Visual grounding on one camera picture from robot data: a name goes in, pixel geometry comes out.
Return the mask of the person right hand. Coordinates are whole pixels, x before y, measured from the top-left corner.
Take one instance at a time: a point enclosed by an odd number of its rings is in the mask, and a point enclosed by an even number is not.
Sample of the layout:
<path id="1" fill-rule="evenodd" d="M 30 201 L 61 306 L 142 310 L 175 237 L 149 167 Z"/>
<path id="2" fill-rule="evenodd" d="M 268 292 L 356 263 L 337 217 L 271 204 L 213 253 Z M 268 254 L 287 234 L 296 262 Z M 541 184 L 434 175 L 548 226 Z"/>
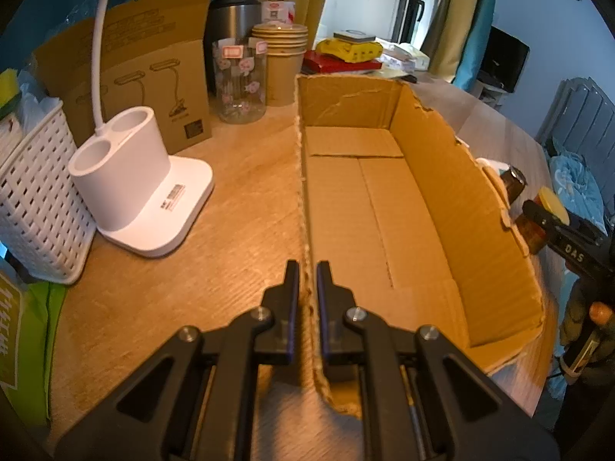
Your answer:
<path id="1" fill-rule="evenodd" d="M 597 285 L 578 277 L 571 287 L 560 324 L 560 345 L 574 357 L 594 335 L 589 363 L 599 366 L 614 359 L 614 305 Z"/>

